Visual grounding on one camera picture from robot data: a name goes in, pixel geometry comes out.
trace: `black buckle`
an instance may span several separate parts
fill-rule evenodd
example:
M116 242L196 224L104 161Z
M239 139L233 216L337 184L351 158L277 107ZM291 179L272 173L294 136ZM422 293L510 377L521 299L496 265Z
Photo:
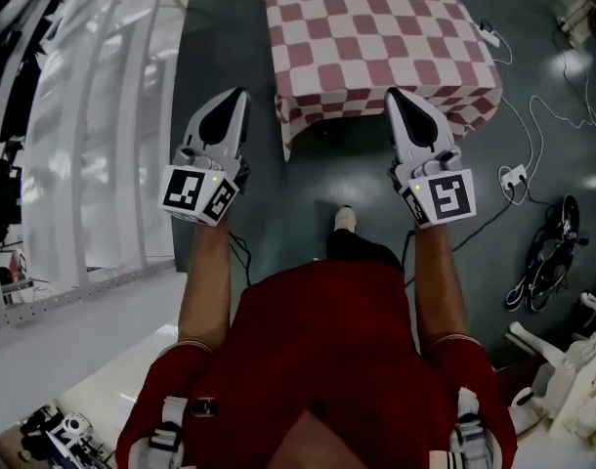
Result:
M174 433L174 442L172 446L164 445L162 443L157 443L152 440L154 436L160 436L157 434L157 430L161 431L168 431L170 433ZM149 447L160 449L162 451L171 451L172 453L176 453L179 451L179 445L181 444L181 428L175 424L174 422L163 422L159 427L154 430L153 435L149 438Z

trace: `white robot part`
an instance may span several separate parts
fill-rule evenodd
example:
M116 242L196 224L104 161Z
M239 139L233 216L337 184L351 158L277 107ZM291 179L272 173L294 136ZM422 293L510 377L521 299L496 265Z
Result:
M425 99L391 88L385 108L396 159L390 175L420 228L476 215L472 172L443 113Z
M159 208L185 221L218 224L250 172L239 153L249 106L246 92L235 88L193 114L172 165L163 171Z

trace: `leg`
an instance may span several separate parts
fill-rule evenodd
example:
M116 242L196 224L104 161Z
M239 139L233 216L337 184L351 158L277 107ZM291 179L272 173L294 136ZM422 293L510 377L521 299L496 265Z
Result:
M340 221L340 215L349 215ZM335 231L331 233L326 242L326 257L339 261L380 261L398 270L402 270L396 254L384 245L372 243L354 233L356 219L354 212L349 207L342 207L337 213Z

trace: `white shoe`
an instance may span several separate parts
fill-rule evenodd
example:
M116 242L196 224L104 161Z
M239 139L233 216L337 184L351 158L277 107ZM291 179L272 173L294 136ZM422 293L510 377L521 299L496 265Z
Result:
M351 233L355 232L357 228L357 216L355 215L355 211L349 207L344 205L335 214L335 230L348 230Z

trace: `checkered tablecloth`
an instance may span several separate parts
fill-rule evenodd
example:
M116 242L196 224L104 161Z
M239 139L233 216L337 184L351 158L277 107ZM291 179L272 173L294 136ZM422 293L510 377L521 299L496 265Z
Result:
M459 0L265 0L285 159L324 118L376 114L399 86L430 100L455 137L491 118L502 88Z

